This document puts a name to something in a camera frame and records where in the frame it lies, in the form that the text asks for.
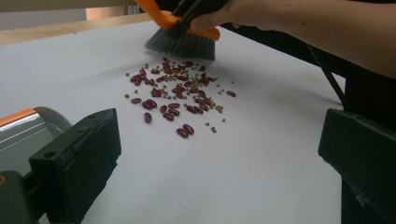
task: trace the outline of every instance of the red bean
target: red bean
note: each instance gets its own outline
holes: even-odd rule
[[[145,113],[145,122],[146,123],[151,123],[152,120],[152,116],[150,115],[150,113]]]
[[[227,94],[232,96],[232,97],[236,97],[236,94],[233,91],[227,91]]]
[[[177,94],[176,94],[176,97],[177,97],[178,99],[181,99],[181,100],[184,100],[184,99],[185,99],[185,98],[184,98],[184,95],[181,94],[181,93],[177,93]]]
[[[165,77],[157,77],[157,79],[155,79],[155,81],[157,82],[162,82],[165,80]]]
[[[206,97],[206,93],[204,91],[198,91],[198,94],[200,94],[202,98]]]
[[[177,79],[181,81],[187,81],[187,78],[183,76],[177,76]]]
[[[160,74],[160,70],[153,68],[153,69],[151,69],[151,74],[154,74],[154,75]]]
[[[194,63],[193,63],[193,62],[185,62],[184,64],[186,65],[186,67],[191,67],[191,66],[193,66],[193,65],[194,65]]]
[[[189,134],[194,133],[194,129],[189,124],[183,124],[183,129],[186,130]]]
[[[168,106],[162,105],[160,108],[161,113],[165,113],[167,108],[168,108]]]
[[[195,99],[194,102],[197,103],[197,104],[199,104],[199,105],[204,105],[204,104],[206,104],[206,101],[203,100],[203,99]]]
[[[204,111],[209,111],[209,108],[206,105],[199,104],[199,107]]]
[[[179,108],[179,107],[180,107],[180,104],[178,104],[178,103],[172,103],[172,104],[169,104],[168,106],[169,106],[169,108],[175,109],[175,108]]]
[[[198,89],[196,89],[196,88],[191,88],[191,89],[189,90],[189,92],[190,92],[190,93],[197,93],[197,92],[198,92]]]
[[[206,80],[208,80],[208,81],[210,81],[210,82],[216,81],[213,77],[207,77]]]
[[[134,99],[132,99],[131,100],[131,102],[132,102],[132,104],[139,104],[140,102],[142,102],[142,99],[140,99],[140,98],[134,98]]]
[[[148,99],[147,102],[151,103],[153,108],[157,108],[157,103],[151,99]]]
[[[142,103],[142,106],[145,108],[145,109],[152,109],[153,107],[152,107],[152,104],[150,103],[150,102],[147,102],[147,101],[144,101],[143,103]]]
[[[195,111],[196,111],[197,113],[199,113],[199,114],[204,114],[204,110],[202,110],[200,107],[194,106],[194,109],[195,109]]]
[[[163,113],[163,117],[170,121],[175,119],[174,116],[169,113]]]
[[[142,76],[145,76],[146,75],[146,71],[145,71],[145,69],[140,69],[139,70],[139,73],[140,73],[140,75],[142,75]]]
[[[180,112],[178,112],[178,110],[176,110],[176,109],[170,108],[170,109],[168,110],[168,112],[169,112],[169,114],[172,114],[172,115],[174,115],[174,116],[179,116],[179,115],[180,115]]]
[[[161,97],[161,96],[163,96],[163,92],[161,90],[152,90],[151,96],[152,97]]]
[[[192,105],[188,105],[187,106],[187,110],[190,111],[192,114],[196,114],[197,113],[195,107],[192,106]]]
[[[188,138],[189,137],[189,133],[184,130],[184,129],[177,129],[176,132],[178,133],[178,135],[182,136],[183,138]]]
[[[198,71],[200,71],[200,72],[204,72],[205,70],[206,70],[206,68],[205,68],[204,65],[202,65],[202,66],[198,69]]]
[[[192,82],[191,82],[191,81],[186,81],[186,82],[184,83],[184,86],[185,86],[185,87],[189,87],[190,85],[192,85]]]
[[[172,89],[172,92],[178,94],[178,93],[181,93],[181,90],[177,89],[177,88],[174,88],[174,89]]]

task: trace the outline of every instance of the white surface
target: white surface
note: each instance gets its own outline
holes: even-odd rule
[[[124,94],[146,99],[148,88],[125,73],[162,62],[144,49],[156,30],[142,22],[0,47],[0,117],[43,105],[74,124],[117,108],[119,166],[83,223],[340,223],[341,178],[317,150],[327,108],[341,107],[320,70],[221,29],[217,60],[194,61],[219,78],[205,90],[224,113],[181,110],[170,122],[153,111],[147,125]],[[175,133],[184,122],[196,131],[188,139]]]

